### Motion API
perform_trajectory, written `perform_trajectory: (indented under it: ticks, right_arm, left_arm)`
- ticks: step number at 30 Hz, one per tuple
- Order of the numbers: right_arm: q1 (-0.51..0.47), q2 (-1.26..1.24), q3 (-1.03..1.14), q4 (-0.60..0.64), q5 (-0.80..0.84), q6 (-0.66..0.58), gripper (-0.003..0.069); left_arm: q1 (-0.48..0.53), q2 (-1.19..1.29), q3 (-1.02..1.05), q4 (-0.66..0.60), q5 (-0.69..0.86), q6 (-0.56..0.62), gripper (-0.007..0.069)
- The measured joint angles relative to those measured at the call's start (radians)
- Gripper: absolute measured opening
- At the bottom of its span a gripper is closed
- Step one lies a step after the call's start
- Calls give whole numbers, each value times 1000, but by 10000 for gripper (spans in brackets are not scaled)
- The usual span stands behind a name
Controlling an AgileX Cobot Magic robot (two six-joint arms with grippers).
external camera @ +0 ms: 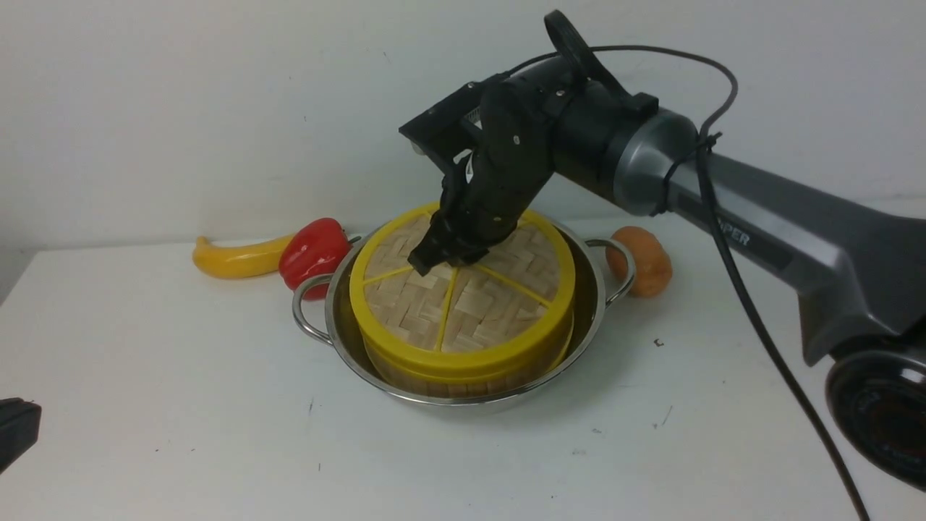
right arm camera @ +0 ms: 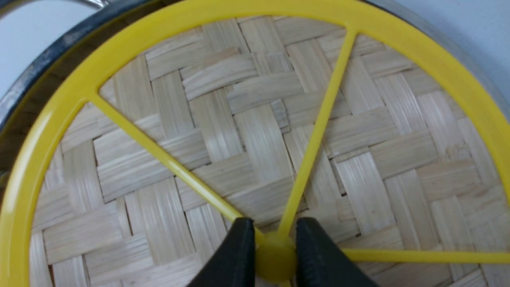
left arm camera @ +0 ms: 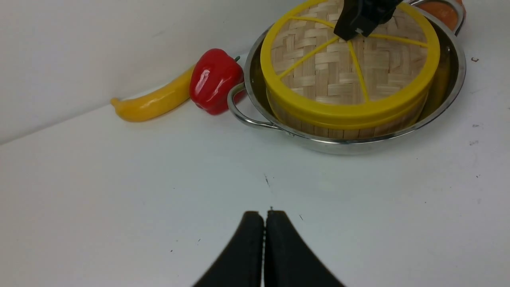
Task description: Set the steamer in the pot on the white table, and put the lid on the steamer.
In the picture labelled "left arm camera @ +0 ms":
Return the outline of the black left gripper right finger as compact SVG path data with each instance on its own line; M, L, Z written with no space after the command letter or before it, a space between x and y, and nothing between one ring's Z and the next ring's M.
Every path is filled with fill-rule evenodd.
M269 210L266 220L266 287L343 287L301 238L287 214Z

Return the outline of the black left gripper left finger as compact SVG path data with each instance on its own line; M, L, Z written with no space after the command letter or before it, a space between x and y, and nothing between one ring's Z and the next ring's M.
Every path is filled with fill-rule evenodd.
M246 211L234 235L195 287L259 287L265 226L256 211Z

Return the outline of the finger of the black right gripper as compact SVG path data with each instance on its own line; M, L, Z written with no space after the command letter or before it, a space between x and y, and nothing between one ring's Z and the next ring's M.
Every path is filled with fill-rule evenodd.
M390 20L401 2L402 0L345 0L333 33L345 41L352 40L357 35L368 37L378 26Z

